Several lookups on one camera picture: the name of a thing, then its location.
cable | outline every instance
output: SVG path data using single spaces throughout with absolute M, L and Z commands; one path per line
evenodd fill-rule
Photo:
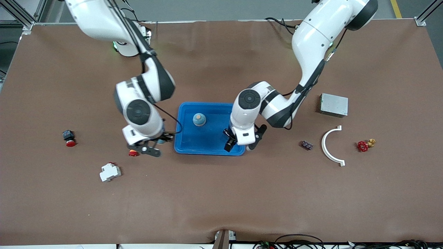
M 301 233 L 294 233 L 294 234 L 286 234 L 286 235 L 282 235 L 282 236 L 278 237 L 278 238 L 274 241 L 274 243 L 277 243 L 277 241 L 278 241 L 279 239 L 281 239 L 281 238 L 284 238 L 284 237 L 293 237 L 293 236 L 303 236 L 303 237 L 314 238 L 314 239 L 320 241 L 320 245 L 321 245 L 321 247 L 322 247 L 323 249 L 325 249 L 325 243 L 324 243 L 321 239 L 319 239 L 319 238 L 317 238 L 317 237 L 315 237 L 315 236 L 312 236 L 312 235 L 301 234 Z
M 141 56 L 142 53 L 141 53 L 140 46 L 137 42 L 137 39 L 135 38 L 134 34 L 131 32 L 131 28 L 129 27 L 129 24 L 125 21 L 125 17 L 121 14 L 120 9 L 118 8 L 118 5 L 115 2 L 115 0 L 107 0 L 107 1 L 109 3 L 110 7 L 114 10 L 115 14 L 120 19 L 120 21 L 123 23 L 126 31 L 129 33 L 129 36 L 131 37 L 132 42 L 136 46 L 136 49 L 137 49 L 137 52 L 139 53 L 139 58 L 141 61 L 141 73 L 143 74 L 145 72 L 145 64 L 144 64 L 144 61 Z
M 294 90 L 290 91 L 289 93 L 282 94 L 282 96 L 285 97 L 285 96 L 291 95 L 294 91 L 295 91 L 295 88 L 294 88 Z
M 292 33 L 292 32 L 289 30 L 289 28 L 288 28 L 288 26 L 286 25 L 286 23 L 284 22 L 284 19 L 283 19 L 283 18 L 281 19 L 281 21 L 283 22 L 283 25 L 284 25 L 284 27 L 286 28 L 286 30 L 287 30 L 291 35 L 293 35 L 294 33 Z
M 285 26 L 282 22 L 280 22 L 279 20 L 277 20 L 277 19 L 275 19 L 273 17 L 267 17 L 267 18 L 265 18 L 265 20 L 273 20 L 276 23 L 278 23 L 278 24 L 280 24 L 282 26 Z M 289 27 L 289 28 L 297 28 L 297 26 L 291 26 L 291 25 L 287 25 L 287 27 Z
M 121 0 L 121 1 L 124 2 L 126 5 L 128 5 L 130 8 L 132 8 L 131 5 L 128 3 L 128 0 Z
M 139 23 L 142 23 L 142 22 L 150 22 L 150 21 L 148 21 L 148 20 L 136 20 L 136 19 L 131 19 L 131 21 L 136 21 L 136 22 L 139 22 Z
M 18 42 L 4 42 L 4 43 L 0 43 L 0 44 L 7 44 L 7 43 L 15 43 L 15 44 L 19 44 Z
M 342 42 L 342 40 L 343 40 L 343 37 L 345 36 L 345 34 L 346 34 L 346 31 L 348 31 L 347 29 L 345 29 L 345 31 L 343 32 L 343 34 L 342 34 L 342 37 L 340 38 L 340 40 L 338 41 L 338 43 L 337 43 L 337 46 L 335 47 L 335 49 L 337 49 L 338 48 L 338 46 L 340 45 L 340 43 Z
M 261 241 L 255 243 L 255 245 L 252 247 L 252 249 L 255 249 L 255 247 L 256 247 L 258 244 L 260 244 L 260 242 L 261 242 Z
M 140 21 L 138 20 L 137 15 L 136 15 L 136 12 L 135 12 L 134 10 L 132 10 L 132 9 L 128 9 L 128 8 L 120 8 L 120 10 L 128 10 L 128 11 L 130 11 L 130 12 L 134 15 L 134 17 L 136 18 L 135 21 L 140 22 Z
M 158 105 L 156 104 L 152 104 L 153 106 L 157 107 L 158 109 L 160 109 L 160 111 L 164 112 L 166 115 L 170 116 L 173 120 L 175 120 L 177 122 L 177 124 L 180 126 L 180 130 L 178 132 L 167 132 L 169 134 L 179 134 L 183 131 L 183 125 L 182 123 L 180 123 L 175 117 L 173 117 L 172 115 L 170 115 L 167 111 L 161 109 Z
M 306 97 L 306 95 L 307 95 L 307 93 L 317 84 L 319 82 L 319 80 L 317 79 L 311 86 L 309 86 L 309 87 L 307 87 L 307 88 L 305 88 L 301 93 L 300 93 L 300 96 L 299 97 Z M 289 113 L 289 115 L 291 115 L 291 125 L 289 126 L 289 128 L 286 128 L 286 127 L 283 127 L 283 128 L 285 128 L 285 130 L 288 130 L 288 131 L 290 131 L 291 129 L 292 129 L 292 123 L 293 123 L 293 121 L 294 121 L 294 119 L 292 118 L 292 113 L 295 111 L 295 110 L 293 110 L 293 108 L 294 108 L 294 106 L 295 106 L 295 102 L 294 103 L 292 103 L 292 106 L 291 106 L 291 108 L 289 109 L 289 111 L 290 111 L 290 113 Z

brown tabletop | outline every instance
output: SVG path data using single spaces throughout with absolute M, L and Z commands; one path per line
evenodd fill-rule
M 174 115 L 184 101 L 233 102 L 260 80 L 286 93 L 301 77 L 284 27 L 151 27 L 177 84 L 159 106 Z M 293 129 L 268 129 L 239 157 L 181 155 L 170 143 L 161 158 L 129 157 L 112 92 L 140 70 L 138 58 L 77 26 L 34 26 L 23 36 L 0 96 L 0 244 L 198 243 L 220 229 L 240 240 L 443 240 L 443 70 L 412 19 L 347 32 Z M 348 97 L 349 116 L 315 112 L 321 93 Z M 327 145 L 346 167 L 321 150 L 337 125 Z M 64 145 L 66 129 L 77 146 Z M 375 147 L 358 152 L 355 143 L 369 138 Z M 123 176 L 102 183 L 108 162 Z

red handwheel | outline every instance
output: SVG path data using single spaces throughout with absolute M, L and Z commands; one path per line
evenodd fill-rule
M 357 144 L 357 148 L 361 152 L 366 152 L 366 151 L 368 151 L 369 146 L 365 141 L 360 141 Z

red button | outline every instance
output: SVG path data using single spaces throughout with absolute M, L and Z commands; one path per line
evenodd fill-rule
M 129 156 L 138 156 L 138 152 L 131 150 L 129 151 Z
M 76 145 L 76 143 L 73 140 L 69 140 L 66 142 L 66 146 L 68 147 L 74 147 Z

blue plastic bin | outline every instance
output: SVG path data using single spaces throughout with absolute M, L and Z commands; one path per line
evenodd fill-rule
M 174 149 L 180 154 L 241 156 L 244 145 L 235 145 L 231 152 L 225 151 L 228 137 L 223 130 L 229 126 L 232 104 L 208 102 L 184 102 L 179 107 L 178 120 L 183 131 L 175 136 Z M 206 116 L 206 124 L 196 126 L 192 122 L 194 114 Z

